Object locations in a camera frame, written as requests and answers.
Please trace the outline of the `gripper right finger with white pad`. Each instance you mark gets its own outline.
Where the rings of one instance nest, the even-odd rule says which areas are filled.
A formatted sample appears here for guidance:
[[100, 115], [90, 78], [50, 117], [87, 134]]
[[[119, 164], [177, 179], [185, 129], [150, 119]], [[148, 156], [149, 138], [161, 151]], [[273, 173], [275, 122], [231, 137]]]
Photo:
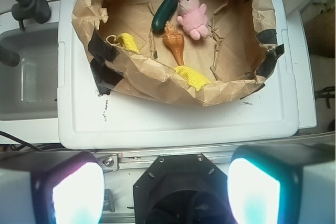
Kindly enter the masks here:
[[238, 223], [335, 223], [333, 145], [242, 145], [227, 176]]

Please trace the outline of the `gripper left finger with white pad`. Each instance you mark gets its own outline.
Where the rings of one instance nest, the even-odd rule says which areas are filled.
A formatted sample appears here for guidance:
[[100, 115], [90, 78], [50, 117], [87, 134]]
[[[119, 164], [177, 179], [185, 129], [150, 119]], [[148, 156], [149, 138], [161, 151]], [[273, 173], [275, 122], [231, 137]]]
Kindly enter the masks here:
[[91, 152], [1, 153], [1, 223], [99, 223], [104, 189]]

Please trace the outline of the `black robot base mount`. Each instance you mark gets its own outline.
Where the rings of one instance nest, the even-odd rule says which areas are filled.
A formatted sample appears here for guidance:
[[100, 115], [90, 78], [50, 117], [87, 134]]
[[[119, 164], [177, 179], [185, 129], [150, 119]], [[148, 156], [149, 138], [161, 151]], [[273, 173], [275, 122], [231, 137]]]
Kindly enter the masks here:
[[159, 156], [133, 185], [136, 223], [235, 223], [227, 175], [203, 154]]

